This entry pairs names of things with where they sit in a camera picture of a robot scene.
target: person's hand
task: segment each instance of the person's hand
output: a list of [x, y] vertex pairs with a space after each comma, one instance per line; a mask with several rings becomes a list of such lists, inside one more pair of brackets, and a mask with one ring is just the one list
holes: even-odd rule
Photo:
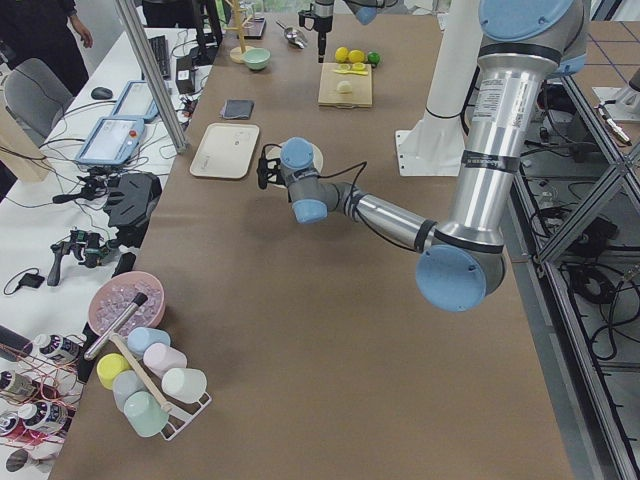
[[73, 29], [78, 35], [80, 35], [80, 39], [82, 40], [82, 45], [84, 45], [84, 48], [93, 47], [93, 37], [91, 36], [91, 32], [87, 27], [85, 27], [84, 23], [80, 21], [78, 16], [73, 15], [69, 20], [71, 20], [71, 26], [73, 27]]

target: gray chair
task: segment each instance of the gray chair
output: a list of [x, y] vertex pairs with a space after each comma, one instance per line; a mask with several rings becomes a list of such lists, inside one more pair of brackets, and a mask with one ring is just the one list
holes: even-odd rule
[[11, 72], [4, 96], [9, 110], [43, 139], [73, 101], [67, 87], [37, 58], [25, 60]]

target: keyboard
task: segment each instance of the keyboard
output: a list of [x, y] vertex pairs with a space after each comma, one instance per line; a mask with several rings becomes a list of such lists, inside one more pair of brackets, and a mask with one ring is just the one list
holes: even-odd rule
[[162, 78], [171, 78], [171, 57], [169, 56], [169, 42], [164, 35], [149, 39], [149, 45], [153, 50]]

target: pink bowl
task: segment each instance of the pink bowl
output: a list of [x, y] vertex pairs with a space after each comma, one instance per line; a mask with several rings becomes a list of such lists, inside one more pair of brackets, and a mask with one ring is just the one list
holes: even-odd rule
[[[136, 327], [156, 327], [162, 320], [165, 309], [164, 289], [162, 288], [162, 284], [160, 283], [160, 280], [150, 273], [133, 271], [123, 273], [112, 278], [100, 287], [100, 290], [98, 290], [93, 296], [93, 299], [89, 304], [89, 327], [91, 327], [91, 330], [93, 330], [97, 335], [102, 335], [109, 324], [112, 323], [112, 321], [108, 321], [106, 320], [106, 317], [104, 317], [103, 312], [106, 311], [106, 306], [118, 304], [123, 305], [122, 309], [126, 308], [124, 305], [125, 303], [128, 303], [126, 301], [127, 294], [137, 289], [140, 289], [150, 298], [155, 296], [156, 303], [155, 305], [149, 306], [150, 301], [148, 300], [147, 303], [140, 308], [142, 309], [144, 307], [145, 309], [149, 309], [150, 313], [147, 312], [144, 317], [134, 315], [127, 321], [127, 323], [118, 329], [118, 333], [126, 337], [129, 335], [129, 332]], [[122, 311], [117, 307], [111, 307], [111, 309], [113, 311]]]

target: metal scoop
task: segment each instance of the metal scoop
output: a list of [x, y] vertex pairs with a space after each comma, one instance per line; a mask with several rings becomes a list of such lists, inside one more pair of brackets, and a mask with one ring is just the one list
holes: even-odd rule
[[304, 48], [307, 46], [307, 38], [300, 30], [295, 27], [287, 27], [283, 25], [280, 20], [276, 20], [276, 23], [284, 30], [284, 38], [287, 39], [291, 45], [298, 48]]

